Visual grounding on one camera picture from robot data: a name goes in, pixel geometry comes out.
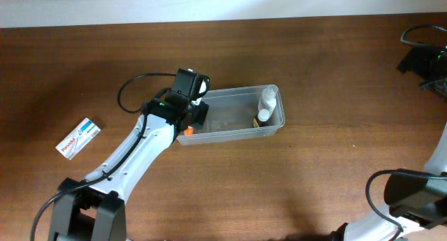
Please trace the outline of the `white spray bottle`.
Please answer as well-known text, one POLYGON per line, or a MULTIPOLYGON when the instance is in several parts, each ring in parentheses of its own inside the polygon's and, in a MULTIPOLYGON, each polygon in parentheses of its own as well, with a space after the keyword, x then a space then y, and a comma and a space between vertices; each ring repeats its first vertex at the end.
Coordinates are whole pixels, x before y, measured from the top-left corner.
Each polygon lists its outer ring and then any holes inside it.
POLYGON ((277 106, 277 92, 278 87, 276 85, 268 85, 262 92, 258 102, 258 109, 266 109, 270 115, 272 115, 274 109, 277 106))

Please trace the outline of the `orange tablet tube white cap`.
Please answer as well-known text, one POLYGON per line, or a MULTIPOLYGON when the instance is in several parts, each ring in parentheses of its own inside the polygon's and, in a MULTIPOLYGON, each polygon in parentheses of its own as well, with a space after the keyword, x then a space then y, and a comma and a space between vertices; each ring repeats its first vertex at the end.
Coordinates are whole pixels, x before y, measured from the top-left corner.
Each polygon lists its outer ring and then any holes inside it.
POLYGON ((188 126, 186 130, 184 130, 184 135, 190 136, 193 135, 194 128, 192 126, 188 126))

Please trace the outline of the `dark bottle white cap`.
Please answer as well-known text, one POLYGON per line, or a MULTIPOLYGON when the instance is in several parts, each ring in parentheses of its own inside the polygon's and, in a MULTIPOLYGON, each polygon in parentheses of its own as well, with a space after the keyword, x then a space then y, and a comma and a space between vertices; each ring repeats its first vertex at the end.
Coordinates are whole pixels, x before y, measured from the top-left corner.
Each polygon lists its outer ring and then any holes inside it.
POLYGON ((268 120, 270 119, 270 113, 267 109, 261 109, 258 114, 254 117, 253 126, 254 128, 260 128, 268 125, 268 120))

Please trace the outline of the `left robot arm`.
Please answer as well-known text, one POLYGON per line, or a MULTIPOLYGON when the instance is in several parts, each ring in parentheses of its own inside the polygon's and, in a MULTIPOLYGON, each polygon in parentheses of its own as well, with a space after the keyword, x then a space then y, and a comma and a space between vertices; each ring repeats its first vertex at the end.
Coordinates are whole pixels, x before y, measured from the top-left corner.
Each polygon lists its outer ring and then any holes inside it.
POLYGON ((66 178, 39 210, 53 207, 49 240, 127 240, 126 202, 152 162, 189 127, 201 129, 208 104, 201 99, 210 79, 192 70, 173 74, 136 110, 137 123, 121 145, 81 181, 66 178))

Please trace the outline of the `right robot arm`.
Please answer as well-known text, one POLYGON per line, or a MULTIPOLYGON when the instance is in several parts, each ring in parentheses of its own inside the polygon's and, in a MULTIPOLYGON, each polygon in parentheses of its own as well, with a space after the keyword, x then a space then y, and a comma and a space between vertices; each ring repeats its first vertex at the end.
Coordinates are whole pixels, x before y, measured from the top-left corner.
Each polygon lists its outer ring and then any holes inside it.
MULTIPOLYGON (((446 97, 446 48, 415 45, 398 64, 402 73, 413 71, 428 89, 446 97)), ((403 240, 405 235, 446 225, 446 131, 422 171, 381 170, 369 177, 365 196, 372 211, 345 223, 326 240, 403 240), (384 202, 375 205, 370 189, 374 179, 388 175, 384 202)))

